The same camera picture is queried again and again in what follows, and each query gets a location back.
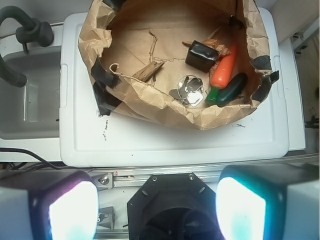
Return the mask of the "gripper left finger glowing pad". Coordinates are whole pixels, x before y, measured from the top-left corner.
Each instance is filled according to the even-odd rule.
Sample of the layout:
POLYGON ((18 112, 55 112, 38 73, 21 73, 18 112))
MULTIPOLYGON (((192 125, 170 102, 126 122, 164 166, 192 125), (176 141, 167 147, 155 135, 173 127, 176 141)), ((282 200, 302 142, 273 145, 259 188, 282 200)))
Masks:
POLYGON ((2 240, 92 240, 98 190, 82 170, 2 170, 2 240))

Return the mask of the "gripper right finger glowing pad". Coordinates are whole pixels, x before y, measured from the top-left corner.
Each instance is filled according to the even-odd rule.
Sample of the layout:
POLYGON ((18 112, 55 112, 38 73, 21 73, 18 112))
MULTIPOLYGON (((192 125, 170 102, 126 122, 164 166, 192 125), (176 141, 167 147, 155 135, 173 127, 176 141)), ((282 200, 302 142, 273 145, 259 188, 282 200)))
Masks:
POLYGON ((318 240, 320 168, 228 165, 219 177, 215 206, 226 240, 318 240))

